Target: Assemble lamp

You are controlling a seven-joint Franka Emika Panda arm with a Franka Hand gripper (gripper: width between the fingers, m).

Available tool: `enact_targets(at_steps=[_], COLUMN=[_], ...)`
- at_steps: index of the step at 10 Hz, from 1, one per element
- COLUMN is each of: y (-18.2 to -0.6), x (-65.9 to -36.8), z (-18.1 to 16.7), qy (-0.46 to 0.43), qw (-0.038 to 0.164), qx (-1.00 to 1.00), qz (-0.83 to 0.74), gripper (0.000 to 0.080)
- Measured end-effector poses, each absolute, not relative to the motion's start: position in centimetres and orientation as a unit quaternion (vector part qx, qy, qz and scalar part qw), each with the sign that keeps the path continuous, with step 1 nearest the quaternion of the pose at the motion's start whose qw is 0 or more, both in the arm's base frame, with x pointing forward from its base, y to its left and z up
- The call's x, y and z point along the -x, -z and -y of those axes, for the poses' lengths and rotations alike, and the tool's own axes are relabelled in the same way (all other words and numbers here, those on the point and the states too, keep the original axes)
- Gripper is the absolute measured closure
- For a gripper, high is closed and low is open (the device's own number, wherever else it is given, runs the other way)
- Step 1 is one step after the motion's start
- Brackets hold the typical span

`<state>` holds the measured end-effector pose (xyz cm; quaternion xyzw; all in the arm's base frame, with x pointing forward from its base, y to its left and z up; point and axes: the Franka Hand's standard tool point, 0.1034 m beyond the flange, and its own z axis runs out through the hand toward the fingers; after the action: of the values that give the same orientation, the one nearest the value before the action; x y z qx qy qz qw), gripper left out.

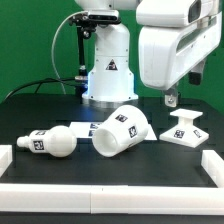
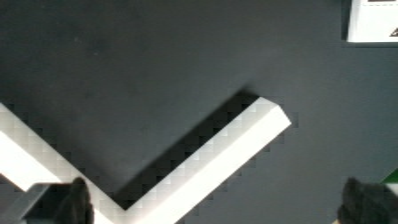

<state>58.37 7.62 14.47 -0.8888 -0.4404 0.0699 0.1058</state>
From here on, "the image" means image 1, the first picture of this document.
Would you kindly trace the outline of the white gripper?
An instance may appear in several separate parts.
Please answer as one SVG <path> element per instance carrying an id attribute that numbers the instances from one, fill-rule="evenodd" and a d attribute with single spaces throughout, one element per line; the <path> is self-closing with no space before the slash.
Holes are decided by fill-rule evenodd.
<path id="1" fill-rule="evenodd" d="M 143 27 L 139 35 L 140 78 L 147 87 L 166 90 L 165 105 L 176 107 L 175 85 L 188 73 L 189 83 L 200 85 L 205 59 L 220 43 L 222 14 L 182 28 Z"/>

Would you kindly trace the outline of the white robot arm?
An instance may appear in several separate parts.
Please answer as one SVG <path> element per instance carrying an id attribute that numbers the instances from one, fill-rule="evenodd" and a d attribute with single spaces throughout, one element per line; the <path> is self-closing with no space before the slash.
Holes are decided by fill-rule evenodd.
<path id="1" fill-rule="evenodd" d="M 142 26 L 138 39 L 139 73 L 143 84 L 165 93 L 174 107 L 176 85 L 188 76 L 202 79 L 207 56 L 219 45 L 222 0 L 75 0 L 84 10 L 86 34 L 96 33 L 94 67 L 88 75 L 86 101 L 135 100 L 129 70 L 129 31 L 119 21 L 121 10 L 136 12 Z"/>

